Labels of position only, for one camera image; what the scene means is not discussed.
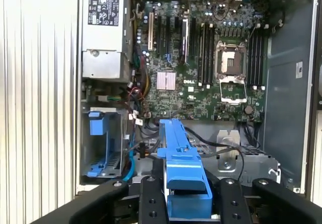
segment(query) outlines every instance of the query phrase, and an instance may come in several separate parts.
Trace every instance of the warning label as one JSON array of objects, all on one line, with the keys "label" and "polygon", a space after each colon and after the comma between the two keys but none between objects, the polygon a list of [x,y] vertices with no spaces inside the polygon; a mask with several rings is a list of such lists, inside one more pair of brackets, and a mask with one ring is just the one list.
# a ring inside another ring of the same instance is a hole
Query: warning label
[{"label": "warning label", "polygon": [[120,0],[89,0],[89,25],[119,26]]}]

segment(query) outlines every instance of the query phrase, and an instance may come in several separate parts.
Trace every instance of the blue plastic bracket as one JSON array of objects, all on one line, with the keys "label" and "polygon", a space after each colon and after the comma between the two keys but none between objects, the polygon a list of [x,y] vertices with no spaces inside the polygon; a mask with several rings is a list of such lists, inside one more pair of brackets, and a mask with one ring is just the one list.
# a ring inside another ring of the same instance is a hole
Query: blue plastic bracket
[{"label": "blue plastic bracket", "polygon": [[176,218],[211,218],[212,193],[196,147],[191,147],[178,119],[160,120],[165,148],[157,155],[166,160],[167,188],[186,190],[168,196],[168,214]]},{"label": "blue plastic bracket", "polygon": [[102,112],[89,112],[90,132],[92,136],[106,134],[105,157],[94,161],[88,177],[97,177],[106,168],[111,152],[113,151],[113,140],[109,137],[109,114]]}]

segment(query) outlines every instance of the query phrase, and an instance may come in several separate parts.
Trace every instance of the motherboard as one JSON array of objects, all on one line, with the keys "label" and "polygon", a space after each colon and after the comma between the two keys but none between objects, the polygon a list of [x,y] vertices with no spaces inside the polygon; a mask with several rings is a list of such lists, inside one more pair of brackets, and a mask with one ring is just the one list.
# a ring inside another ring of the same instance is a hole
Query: motherboard
[{"label": "motherboard", "polygon": [[265,0],[146,2],[136,40],[156,118],[261,122],[265,103]]}]

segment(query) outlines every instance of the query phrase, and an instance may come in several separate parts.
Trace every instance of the corrugated metal panel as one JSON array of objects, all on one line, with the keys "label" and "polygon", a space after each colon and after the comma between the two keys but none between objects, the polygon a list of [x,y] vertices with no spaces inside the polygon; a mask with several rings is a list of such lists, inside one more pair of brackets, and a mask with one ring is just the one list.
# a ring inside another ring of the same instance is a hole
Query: corrugated metal panel
[{"label": "corrugated metal panel", "polygon": [[0,223],[70,201],[77,0],[0,0]]}]

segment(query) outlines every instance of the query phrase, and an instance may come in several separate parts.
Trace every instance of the green circuit board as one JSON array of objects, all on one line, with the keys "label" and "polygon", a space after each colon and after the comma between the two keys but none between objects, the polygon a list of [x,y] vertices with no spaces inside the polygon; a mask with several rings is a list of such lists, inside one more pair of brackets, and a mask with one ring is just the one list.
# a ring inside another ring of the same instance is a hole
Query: green circuit board
[{"label": "green circuit board", "polygon": [[[158,28],[156,20],[154,21],[154,40],[156,40],[156,35],[160,34],[160,43],[153,50],[147,50],[148,24],[144,21],[144,18],[138,21],[138,27],[141,32],[140,44],[142,50],[145,51],[144,53],[148,52],[147,68],[151,78],[151,89],[146,97],[145,110],[151,112],[152,116],[156,118],[176,117],[196,120],[246,121],[251,117],[256,122],[262,121],[265,91],[260,87],[257,90],[247,87],[246,103],[231,105],[222,102],[221,94],[231,99],[244,98],[245,91],[243,85],[232,83],[222,84],[221,92],[219,81],[215,79],[211,86],[200,86],[198,84],[198,65],[200,64],[198,47],[201,42],[199,42],[199,38],[197,37],[194,44],[189,45],[189,47],[193,48],[189,49],[190,54],[187,62],[182,64],[180,62],[181,33],[175,29],[175,17],[187,17],[189,20],[195,18],[197,21],[197,30],[205,22],[213,24],[216,28],[214,45],[219,41],[223,41],[226,44],[239,45],[251,34],[251,28],[254,27],[254,24],[261,20],[260,14],[257,14],[257,18],[254,20],[255,12],[263,11],[264,13],[266,10],[263,5],[261,7],[261,10],[255,10],[252,3],[246,3],[237,12],[230,9],[225,15],[224,20],[221,20],[220,15],[209,15],[205,13],[209,8],[203,3],[193,5],[180,5],[178,2],[162,4],[147,3],[144,14],[148,15],[148,13],[153,12],[156,16],[161,16],[163,21],[161,28]],[[189,15],[184,16],[187,8],[189,8]],[[171,55],[171,60],[165,57],[165,41],[167,40],[167,36],[166,32],[162,30],[165,28],[166,17],[171,18],[171,38],[168,39],[168,54]],[[245,26],[239,27],[230,33],[227,29],[227,24],[232,24],[233,22],[238,22],[239,24],[242,22]],[[248,52],[245,53],[244,57],[244,62],[247,63]],[[174,89],[157,89],[158,72],[175,73]],[[246,106],[252,107],[252,114],[245,114],[244,108]]]}]

